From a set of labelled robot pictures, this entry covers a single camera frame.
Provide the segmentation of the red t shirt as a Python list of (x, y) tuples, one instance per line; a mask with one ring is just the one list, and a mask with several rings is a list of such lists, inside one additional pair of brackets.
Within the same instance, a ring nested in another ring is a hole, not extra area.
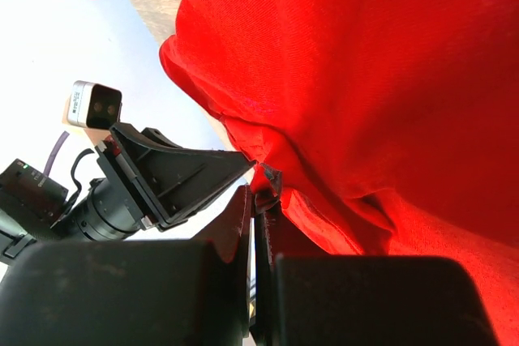
[(429, 254), (518, 342), (518, 0), (182, 0), (165, 73), (331, 254)]

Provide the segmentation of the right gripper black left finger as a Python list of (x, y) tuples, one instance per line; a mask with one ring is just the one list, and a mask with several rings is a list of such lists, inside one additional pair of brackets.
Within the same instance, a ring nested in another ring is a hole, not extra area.
[(240, 186), (188, 240), (33, 246), (1, 283), (2, 344), (240, 345), (252, 211)]

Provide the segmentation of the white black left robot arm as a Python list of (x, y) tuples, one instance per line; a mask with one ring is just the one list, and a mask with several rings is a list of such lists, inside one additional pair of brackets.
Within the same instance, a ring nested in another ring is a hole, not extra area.
[(180, 147), (160, 131), (116, 123), (77, 160), (97, 154), (103, 177), (69, 194), (20, 159), (1, 174), (1, 261), (11, 265), (37, 242), (121, 241), (170, 230), (210, 206), (254, 161), (241, 152)]

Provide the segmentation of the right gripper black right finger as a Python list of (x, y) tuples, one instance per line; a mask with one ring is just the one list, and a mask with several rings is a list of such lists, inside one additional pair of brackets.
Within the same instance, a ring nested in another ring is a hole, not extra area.
[(258, 345), (495, 345), (474, 282), (436, 256), (331, 255), (282, 212), (282, 175), (255, 196)]

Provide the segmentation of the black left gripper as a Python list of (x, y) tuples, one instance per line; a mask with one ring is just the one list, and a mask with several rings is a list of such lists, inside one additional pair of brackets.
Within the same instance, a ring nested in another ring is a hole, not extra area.
[(116, 123), (96, 146), (105, 174), (60, 222), (60, 238), (122, 241), (171, 229), (204, 210), (254, 167), (241, 152), (180, 147), (160, 131)]

